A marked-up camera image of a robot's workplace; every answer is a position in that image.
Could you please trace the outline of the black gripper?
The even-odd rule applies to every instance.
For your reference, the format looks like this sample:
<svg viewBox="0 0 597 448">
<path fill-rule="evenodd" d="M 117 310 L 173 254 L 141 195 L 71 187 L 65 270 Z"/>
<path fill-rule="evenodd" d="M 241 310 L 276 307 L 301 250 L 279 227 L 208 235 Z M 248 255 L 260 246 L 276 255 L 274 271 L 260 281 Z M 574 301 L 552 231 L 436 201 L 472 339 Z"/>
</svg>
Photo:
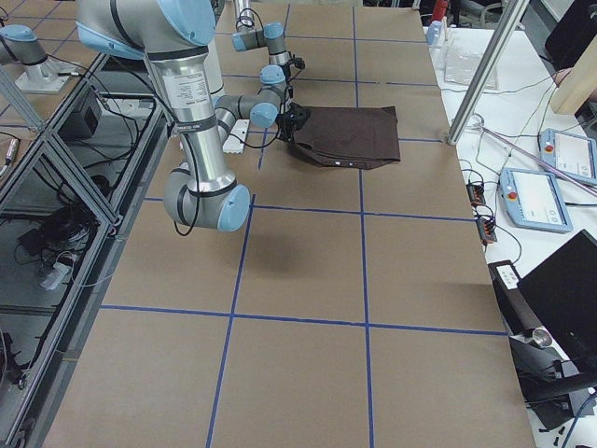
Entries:
<svg viewBox="0 0 597 448">
<path fill-rule="evenodd" d="M 281 142 L 294 143 L 295 132 L 303 128 L 311 117 L 311 109 L 296 103 L 291 103 L 288 108 L 276 118 L 278 125 L 278 139 Z"/>
<path fill-rule="evenodd" d="M 278 65 L 285 75 L 284 101 L 293 97 L 293 80 L 306 68 L 304 60 L 296 54 L 286 51 L 278 55 Z"/>
</svg>

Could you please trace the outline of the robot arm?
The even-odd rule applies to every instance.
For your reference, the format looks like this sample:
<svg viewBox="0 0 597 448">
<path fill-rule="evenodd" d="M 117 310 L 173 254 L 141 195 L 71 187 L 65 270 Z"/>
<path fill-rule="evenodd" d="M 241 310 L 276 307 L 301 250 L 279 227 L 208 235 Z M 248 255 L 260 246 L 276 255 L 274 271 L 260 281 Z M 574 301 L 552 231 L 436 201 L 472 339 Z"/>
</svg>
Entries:
<svg viewBox="0 0 597 448">
<path fill-rule="evenodd" d="M 277 21 L 250 28 L 252 8 L 239 12 L 232 36 L 238 51 L 265 48 L 270 62 L 260 73 L 255 95 L 212 96 L 205 67 L 215 38 L 215 12 L 209 1 L 80 1 L 77 32 L 87 47 L 145 63 L 151 92 L 162 102 L 177 131 L 185 159 L 172 170 L 164 207 L 176 224 L 236 231 L 251 205 L 248 188 L 227 166 L 223 146 L 235 123 L 248 119 L 260 128 L 309 117 L 292 103 L 289 67 L 303 67 L 287 51 L 285 29 Z"/>
<path fill-rule="evenodd" d="M 305 62 L 288 50 L 285 43 L 285 28 L 278 21 L 264 23 L 251 2 L 233 1 L 236 32 L 232 35 L 232 45 L 238 52 L 266 48 L 269 62 L 278 65 L 285 75 L 289 86 L 289 96 L 293 98 L 292 82 L 294 77 L 291 68 L 295 67 L 299 74 L 305 69 Z"/>
</svg>

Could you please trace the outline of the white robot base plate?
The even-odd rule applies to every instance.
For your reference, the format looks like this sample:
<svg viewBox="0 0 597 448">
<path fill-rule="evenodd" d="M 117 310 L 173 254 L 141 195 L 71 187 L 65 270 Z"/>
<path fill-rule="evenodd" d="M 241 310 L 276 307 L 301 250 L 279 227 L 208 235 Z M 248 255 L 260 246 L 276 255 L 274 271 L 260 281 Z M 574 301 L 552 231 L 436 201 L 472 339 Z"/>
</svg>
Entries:
<svg viewBox="0 0 597 448">
<path fill-rule="evenodd" d="M 223 151 L 227 154 L 243 154 L 245 141 L 249 129 L 248 119 L 239 119 L 235 122 L 232 130 L 223 144 Z"/>
</svg>

